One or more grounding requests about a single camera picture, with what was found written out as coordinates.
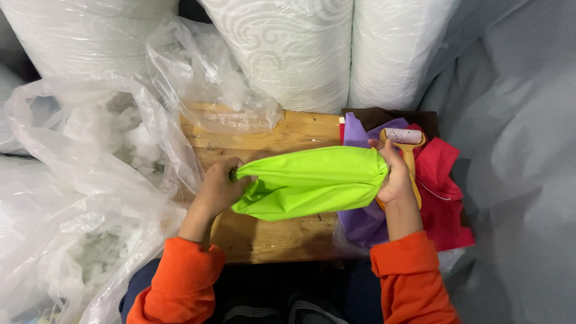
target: orange sleeve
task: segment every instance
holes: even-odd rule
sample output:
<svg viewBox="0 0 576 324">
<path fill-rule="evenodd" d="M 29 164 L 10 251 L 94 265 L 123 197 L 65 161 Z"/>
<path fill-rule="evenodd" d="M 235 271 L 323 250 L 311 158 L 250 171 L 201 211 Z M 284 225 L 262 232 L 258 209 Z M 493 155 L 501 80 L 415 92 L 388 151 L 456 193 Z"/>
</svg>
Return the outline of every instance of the orange sleeve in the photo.
<svg viewBox="0 0 576 324">
<path fill-rule="evenodd" d="M 214 312 L 212 285 L 225 262 L 217 246 L 204 252 L 197 243 L 167 239 L 152 286 L 136 297 L 127 324 L 203 323 Z"/>
<path fill-rule="evenodd" d="M 385 324 L 460 323 L 425 231 L 374 246 L 370 259 L 380 278 Z"/>
</svg>

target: person's left hand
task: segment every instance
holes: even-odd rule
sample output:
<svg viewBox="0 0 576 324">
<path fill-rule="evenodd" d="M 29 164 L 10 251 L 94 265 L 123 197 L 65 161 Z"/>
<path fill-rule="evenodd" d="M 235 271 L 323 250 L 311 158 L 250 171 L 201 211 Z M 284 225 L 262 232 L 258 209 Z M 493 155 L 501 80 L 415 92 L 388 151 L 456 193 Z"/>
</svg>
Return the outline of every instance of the person's left hand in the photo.
<svg viewBox="0 0 576 324">
<path fill-rule="evenodd" d="M 252 182 L 249 176 L 238 179 L 236 182 L 230 180 L 230 172 L 242 165 L 244 163 L 237 157 L 231 157 L 212 165 L 206 172 L 204 183 L 190 210 L 214 218 L 236 203 L 244 189 Z"/>
</svg>

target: green fabric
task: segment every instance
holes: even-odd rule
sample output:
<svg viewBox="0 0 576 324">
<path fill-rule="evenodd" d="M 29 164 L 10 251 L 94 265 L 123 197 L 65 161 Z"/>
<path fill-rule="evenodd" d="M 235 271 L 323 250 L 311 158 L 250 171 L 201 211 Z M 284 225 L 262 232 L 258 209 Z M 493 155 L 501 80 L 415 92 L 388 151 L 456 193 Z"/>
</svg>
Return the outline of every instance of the green fabric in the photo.
<svg viewBox="0 0 576 324">
<path fill-rule="evenodd" d="M 258 179 L 232 210 L 263 220 L 283 220 L 368 206 L 388 174 L 378 151 L 330 146 L 256 160 L 237 179 Z"/>
</svg>

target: wooden board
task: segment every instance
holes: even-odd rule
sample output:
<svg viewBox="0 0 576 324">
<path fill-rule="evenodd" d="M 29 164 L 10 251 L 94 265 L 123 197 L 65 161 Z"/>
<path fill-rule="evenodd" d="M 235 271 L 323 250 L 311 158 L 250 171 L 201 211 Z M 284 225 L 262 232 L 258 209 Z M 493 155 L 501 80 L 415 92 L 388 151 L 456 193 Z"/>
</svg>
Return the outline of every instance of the wooden board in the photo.
<svg viewBox="0 0 576 324">
<path fill-rule="evenodd" d="M 232 156 L 244 162 L 282 153 L 340 145 L 338 116 L 286 111 L 284 120 L 264 134 L 214 134 L 182 120 L 202 167 Z M 230 210 L 220 215 L 211 242 L 230 263 L 310 261 L 333 258 L 336 213 L 267 222 Z"/>
</svg>

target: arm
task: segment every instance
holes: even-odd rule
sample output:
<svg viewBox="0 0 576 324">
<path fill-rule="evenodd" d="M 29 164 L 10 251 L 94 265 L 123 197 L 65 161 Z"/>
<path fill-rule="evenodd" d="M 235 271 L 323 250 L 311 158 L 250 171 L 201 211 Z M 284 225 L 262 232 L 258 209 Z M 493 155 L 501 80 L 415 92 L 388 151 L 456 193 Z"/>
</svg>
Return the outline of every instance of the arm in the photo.
<svg viewBox="0 0 576 324">
<path fill-rule="evenodd" d="M 214 312 L 213 284 L 225 263 L 210 245 L 216 216 L 235 203 L 250 178 L 231 182 L 229 172 L 242 165 L 238 158 L 214 164 L 190 206 L 178 237 L 167 239 L 152 286 L 137 297 L 127 323 L 203 323 Z"/>
<path fill-rule="evenodd" d="M 385 324 L 460 323 L 438 270 L 434 243 L 423 230 L 408 167 L 388 140 L 370 140 L 390 167 L 378 199 L 385 204 L 389 243 L 370 250 L 380 278 Z"/>
</svg>

